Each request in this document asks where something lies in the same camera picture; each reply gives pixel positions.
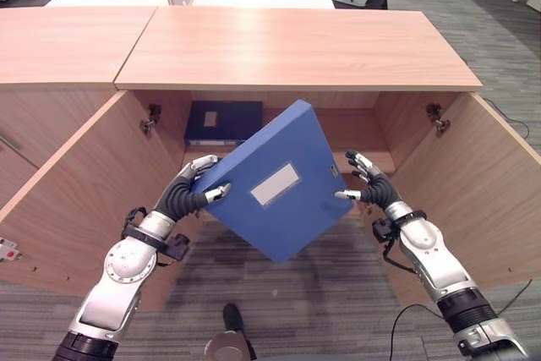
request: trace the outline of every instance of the cabinet door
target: cabinet door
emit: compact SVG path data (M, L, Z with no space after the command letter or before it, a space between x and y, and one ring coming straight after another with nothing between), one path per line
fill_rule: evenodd
M443 117L451 127L431 131L393 183L481 287L540 276L541 158L479 95L461 95ZM415 276L385 267L402 304L429 301Z
M0 141L0 207L36 172L36 168Z
M23 256L2 264L0 279L79 296L99 280L128 211L151 208L178 170L159 136L139 129L147 118L133 94L118 92L4 206L0 235ZM180 223L189 237L198 225ZM144 309L165 304L178 272L156 270Z
M2 90L0 134L40 167L115 91L112 85L81 90Z

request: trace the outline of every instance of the cable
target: cable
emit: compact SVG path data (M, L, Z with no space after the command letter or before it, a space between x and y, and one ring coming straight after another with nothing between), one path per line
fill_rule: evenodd
M389 243L385 246L385 250L383 251L383 260L385 262L388 262L389 264L395 266L396 268L400 268L401 270L407 271L411 274L417 275L417 272L413 268L410 268L408 266L402 265L400 262L394 261L392 258L389 258L389 252L392 249L392 246L395 245L395 239L392 238L389 240Z
M528 287L532 284L533 282L533 279L530 279L526 286L523 287L520 291L518 291L518 293L513 297L513 299L511 299L501 310L500 312L497 313L498 316L500 316L502 313L504 313L506 310L509 309L510 306L512 306L515 301L524 293L524 291L526 291L526 289L528 289ZM396 329L396 324L398 323L398 320L400 319L400 316L402 316L406 310L410 309L410 308L414 308L414 307L420 307L420 308L423 308L425 309L426 311L430 312L432 315L436 316L438 319L441 319L443 320L443 317L441 317L441 315L438 315L437 313L435 313L432 309L428 308L427 306L423 305L423 304L410 304L409 306L406 306L404 309L402 309L400 311L400 313L396 316L395 318L395 321L394 323L392 324L392 329L391 329L391 350L389 352L389 361L392 361L392 354L393 354L393 350L394 350L394 342L395 342L395 329Z
M400 319L400 316L402 316L406 310L408 309L411 309L411 308L414 308L418 306L419 308L423 308L425 309L426 311L430 312L432 315L436 316L437 318L439 319L442 319L443 320L443 317L441 317L440 315L438 315L437 313L435 313L432 309L429 309L428 307L424 306L423 304L410 304L409 306L406 306L404 309L402 309L400 311L400 313L398 314L398 316L395 318L395 322L392 324L392 330L391 330L391 351L389 352L389 361L392 361L392 354L393 354L393 350L394 350L394 342L395 342L395 329L396 329L396 324L398 323L398 320Z
M515 295L515 297L514 297L513 299L511 299L511 300L507 303L507 305L504 306L504 307L502 308L502 310L500 310L500 311L497 313L497 315L501 315L501 314L504 313L504 312L505 312L512 304L514 304L515 301L516 301L516 300L524 293L524 291L532 284L532 282L533 282L533 279L530 279L530 280L527 282L526 286L525 286L523 289L521 289L520 291L518 291L518 293Z
M505 118L505 120L507 120L508 123L519 123L522 126L524 126L524 128L526 129L526 135L523 136L524 139L527 139L530 136L530 128L528 127L527 124L525 124L521 120L516 120L515 118L510 118L509 116L507 116L505 113L501 111L498 105L496 105L496 103L490 100L489 98L484 97L483 99L487 101L499 114L501 114Z

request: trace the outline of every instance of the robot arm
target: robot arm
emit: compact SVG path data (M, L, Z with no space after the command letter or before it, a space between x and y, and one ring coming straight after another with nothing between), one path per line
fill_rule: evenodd
M373 203L384 211L387 219L374 222L373 229L380 243L387 242L385 260L396 265L386 254L398 239L402 252L413 263L412 271L452 329L461 354L487 360L527 358L509 325L497 316L475 281L447 249L439 228L426 220L422 211L413 211L404 203L389 178L366 157L356 151L348 151L347 157L356 167L353 174L369 187L337 191L335 196Z
M167 242L176 223L229 191L230 183L203 194L190 192L193 181L216 162L216 156L190 162L169 183L154 210L145 213L138 227L127 219L123 239L107 253L101 279L86 296L53 361L113 358L139 305L140 289L156 268L157 253L181 260L188 251L189 240L182 234Z

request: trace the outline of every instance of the wooden cabinet top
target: wooden cabinet top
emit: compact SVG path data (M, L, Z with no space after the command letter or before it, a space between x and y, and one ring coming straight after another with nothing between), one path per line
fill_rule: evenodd
M481 87L420 12L182 6L156 10L115 83L132 90Z
M155 8L0 11L0 90L112 87Z

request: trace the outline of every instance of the wooden panel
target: wooden panel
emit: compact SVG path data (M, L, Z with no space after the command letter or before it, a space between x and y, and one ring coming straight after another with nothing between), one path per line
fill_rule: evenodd
M420 12L203 7L158 8L115 83L309 92L481 86Z
M478 95L460 96L445 116L451 128L430 133L392 182L481 287L540 276L541 157ZM387 272L402 304L428 301L415 276Z
M456 99L456 93L381 93L374 109L381 132L395 165L399 167L434 125L426 106L439 103L442 112Z
M289 107L297 99L303 99L313 107L371 108L378 98L378 92L300 92L294 88L280 91L230 91L194 90L195 101L262 101L265 107Z
M280 112L281 109L265 109L264 123L268 123ZM386 173L395 171L395 164L387 150L373 110L316 109L316 114L341 172L352 171L352 167L347 163L345 157L347 150L362 151ZM191 145L186 149L184 164L205 154L225 156L232 150L234 147L230 145Z
M36 172L36 168L0 142L0 207Z
M145 116L132 93L118 92L4 206L0 234L23 258L0 279L79 296L98 281L127 212L152 207L176 172L159 137L140 131ZM156 272L144 308L165 303L178 272Z
M0 90L113 82L155 8L3 8Z
M40 167L116 91L109 89L0 91L0 134Z
M160 135L160 140L169 151L173 162L180 166L185 150L184 133L192 107L190 93L137 90L135 95L145 109L148 109L150 104L161 106L161 117L155 126L155 131Z

